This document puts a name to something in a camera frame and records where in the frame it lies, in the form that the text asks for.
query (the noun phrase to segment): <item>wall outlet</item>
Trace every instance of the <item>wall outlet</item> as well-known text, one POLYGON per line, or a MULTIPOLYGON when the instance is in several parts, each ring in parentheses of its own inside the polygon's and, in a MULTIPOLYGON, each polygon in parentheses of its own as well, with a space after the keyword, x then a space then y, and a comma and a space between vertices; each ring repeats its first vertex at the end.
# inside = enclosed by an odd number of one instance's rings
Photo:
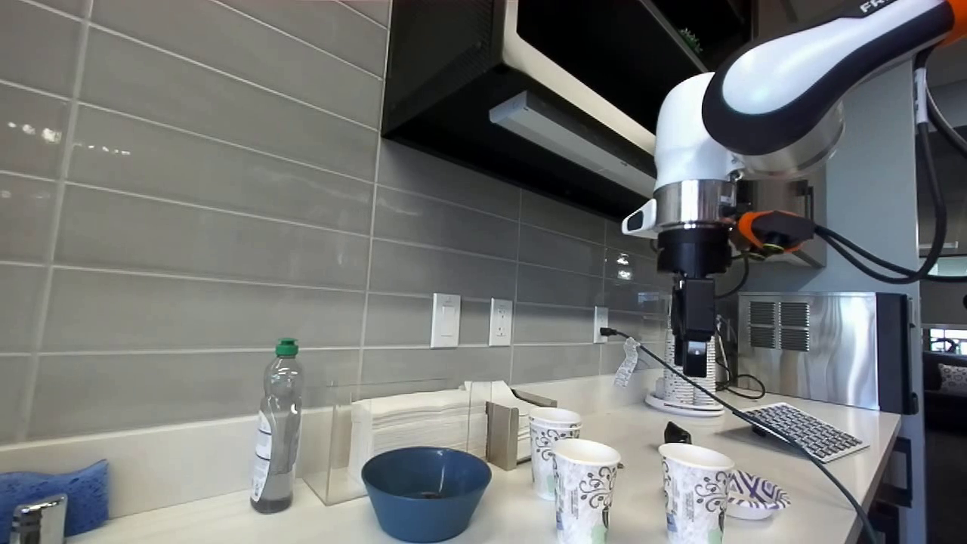
POLYGON ((594 319, 594 342, 605 342, 603 330, 607 327, 607 309, 596 305, 596 319, 594 319))
POLYGON ((491 346, 512 346, 512 299, 491 299, 491 346))
POLYGON ((459 296, 433 292, 431 348, 459 346, 459 296))

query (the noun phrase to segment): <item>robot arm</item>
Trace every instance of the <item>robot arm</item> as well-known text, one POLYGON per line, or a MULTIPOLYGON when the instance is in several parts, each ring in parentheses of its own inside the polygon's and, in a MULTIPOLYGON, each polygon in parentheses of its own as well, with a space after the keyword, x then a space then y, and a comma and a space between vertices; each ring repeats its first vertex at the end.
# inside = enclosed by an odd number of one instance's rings
POLYGON ((659 272, 674 275, 674 364, 686 374, 706 374, 717 327, 712 275, 728 268, 742 225, 733 184, 800 177, 838 144, 850 89, 959 32, 967 32, 967 0, 859 0, 665 97, 657 192, 623 234, 659 240, 659 272))

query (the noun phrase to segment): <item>dish soap bottle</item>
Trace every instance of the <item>dish soap bottle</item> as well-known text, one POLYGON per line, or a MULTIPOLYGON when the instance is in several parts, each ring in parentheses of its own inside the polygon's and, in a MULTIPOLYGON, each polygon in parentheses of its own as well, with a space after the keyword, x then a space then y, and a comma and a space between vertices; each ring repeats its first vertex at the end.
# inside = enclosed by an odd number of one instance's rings
POLYGON ((264 374, 251 474, 251 509, 259 514, 276 514, 294 504, 303 421, 303 366, 297 358, 301 346, 294 338, 282 338, 276 346, 276 364, 269 364, 264 374))

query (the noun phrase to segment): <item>patterned paper cup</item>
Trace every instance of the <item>patterned paper cup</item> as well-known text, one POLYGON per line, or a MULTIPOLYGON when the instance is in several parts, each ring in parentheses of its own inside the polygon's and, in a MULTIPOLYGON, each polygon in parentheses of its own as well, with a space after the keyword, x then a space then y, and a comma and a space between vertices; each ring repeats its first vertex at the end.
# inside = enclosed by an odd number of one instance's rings
POLYGON ((554 444, 581 435, 581 415, 564 408, 532 412, 532 484, 535 494, 554 501, 554 444))
POLYGON ((613 477, 623 457, 586 438, 554 444, 555 467, 555 544, 605 544, 613 477))
POLYGON ((662 444, 667 544, 722 540, 734 461, 698 444, 662 444))

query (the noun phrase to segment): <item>upper cabinet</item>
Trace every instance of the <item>upper cabinet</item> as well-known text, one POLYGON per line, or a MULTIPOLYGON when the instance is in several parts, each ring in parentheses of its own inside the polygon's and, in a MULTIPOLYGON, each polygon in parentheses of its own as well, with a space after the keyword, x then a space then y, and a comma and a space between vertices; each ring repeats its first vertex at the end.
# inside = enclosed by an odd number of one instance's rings
POLYGON ((750 0, 395 0, 385 136, 623 217, 665 93, 750 31, 750 0))

